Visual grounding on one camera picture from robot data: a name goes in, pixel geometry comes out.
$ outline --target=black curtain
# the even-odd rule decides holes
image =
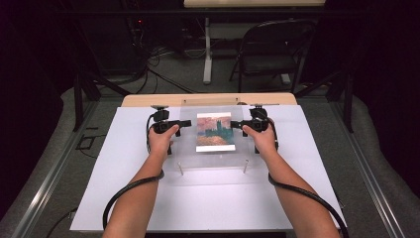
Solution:
[[[420,197],[420,4],[400,1],[355,78],[389,163]]]
[[[37,2],[0,3],[0,217],[49,142],[73,75]]]
[[[377,0],[326,0],[325,9],[362,11]],[[367,18],[320,18],[302,70],[301,82],[317,82],[342,69]]]

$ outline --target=hand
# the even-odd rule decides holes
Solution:
[[[268,124],[266,130],[262,132],[257,132],[253,128],[246,125],[242,127],[242,130],[244,130],[245,133],[254,139],[257,150],[259,150],[263,159],[271,153],[277,154],[277,149],[275,148],[274,143],[274,131],[272,130],[270,124]]]
[[[167,149],[171,142],[170,137],[179,130],[178,125],[173,125],[167,131],[162,134],[155,132],[154,127],[149,131],[149,145],[151,147],[151,154],[157,155],[166,159]]]

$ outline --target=table leg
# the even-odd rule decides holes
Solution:
[[[203,83],[204,84],[210,84],[211,82],[211,66],[212,66],[212,59],[211,59],[211,49],[210,49],[210,29],[209,29],[209,19],[206,18],[206,26],[205,26],[205,32],[206,32],[206,61],[204,64],[204,78]]]

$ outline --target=white paper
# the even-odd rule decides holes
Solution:
[[[251,119],[250,108],[243,106],[245,120]],[[279,152],[343,217],[301,107],[264,108],[275,123]],[[179,108],[168,110],[169,120],[179,119]],[[152,108],[118,108],[70,230],[102,231],[102,214],[109,199],[128,183],[146,159],[146,123],[154,112]],[[260,161],[259,155],[253,156]],[[266,168],[249,167],[245,174],[243,169],[186,170],[183,176],[177,170],[165,171],[148,230],[292,229],[267,181]]]

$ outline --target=black chair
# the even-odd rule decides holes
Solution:
[[[315,23],[309,20],[271,21],[250,28],[242,39],[232,80],[239,65],[238,92],[242,77],[293,73],[293,92],[303,67],[305,50],[310,45]]]

